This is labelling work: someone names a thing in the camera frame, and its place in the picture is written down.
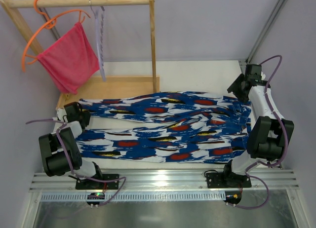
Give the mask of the blue patterned trousers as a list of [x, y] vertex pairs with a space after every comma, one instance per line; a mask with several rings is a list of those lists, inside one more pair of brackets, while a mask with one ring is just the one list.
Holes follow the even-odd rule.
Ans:
[[251, 103], [207, 92], [158, 92], [125, 99], [81, 99], [93, 118], [152, 123], [132, 129], [86, 129], [83, 157], [154, 163], [226, 163], [246, 149]]

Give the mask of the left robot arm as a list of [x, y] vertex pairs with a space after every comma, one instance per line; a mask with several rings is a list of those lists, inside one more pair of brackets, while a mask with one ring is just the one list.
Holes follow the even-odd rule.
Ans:
[[76, 137], [89, 125], [90, 113], [81, 104], [66, 104], [61, 111], [62, 119], [48, 119], [58, 125], [49, 134], [39, 137], [39, 149], [44, 172], [47, 176], [68, 175], [76, 179], [76, 189], [95, 189], [102, 185], [102, 172], [94, 162], [82, 159]]

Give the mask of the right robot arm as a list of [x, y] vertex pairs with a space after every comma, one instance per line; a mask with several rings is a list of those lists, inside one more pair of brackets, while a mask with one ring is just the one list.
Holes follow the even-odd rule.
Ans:
[[241, 188], [249, 181], [248, 173], [262, 164], [274, 167], [281, 163], [294, 131], [294, 123], [284, 118], [271, 94], [270, 82], [263, 79], [262, 66], [248, 64], [228, 88], [239, 100], [250, 101], [257, 118], [249, 133], [246, 150], [229, 161], [222, 175], [224, 188]]

